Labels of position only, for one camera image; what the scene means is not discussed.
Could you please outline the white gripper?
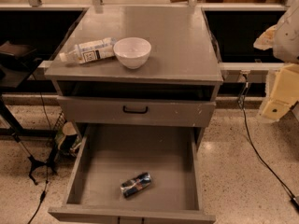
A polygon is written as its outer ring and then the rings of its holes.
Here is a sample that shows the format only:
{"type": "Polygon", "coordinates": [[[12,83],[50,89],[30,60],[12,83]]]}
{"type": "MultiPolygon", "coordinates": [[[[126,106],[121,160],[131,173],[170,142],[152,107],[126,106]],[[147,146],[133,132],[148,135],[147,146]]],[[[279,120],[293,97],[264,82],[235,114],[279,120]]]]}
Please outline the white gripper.
{"type": "Polygon", "coordinates": [[[274,123],[299,101],[299,65],[287,63],[277,71],[270,70],[265,91],[270,99],[262,101],[257,118],[263,123],[274,123]]]}

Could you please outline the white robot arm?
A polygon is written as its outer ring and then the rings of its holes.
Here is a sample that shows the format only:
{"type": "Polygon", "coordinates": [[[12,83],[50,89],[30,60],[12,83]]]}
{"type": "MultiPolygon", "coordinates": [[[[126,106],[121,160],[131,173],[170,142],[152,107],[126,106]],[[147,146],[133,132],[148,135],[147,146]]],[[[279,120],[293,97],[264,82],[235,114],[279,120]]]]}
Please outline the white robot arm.
{"type": "Polygon", "coordinates": [[[299,0],[281,16],[276,25],[265,30],[253,43],[260,50],[272,49],[284,62],[266,78],[266,97],[258,113],[260,121],[279,121],[299,101],[299,0]]]}

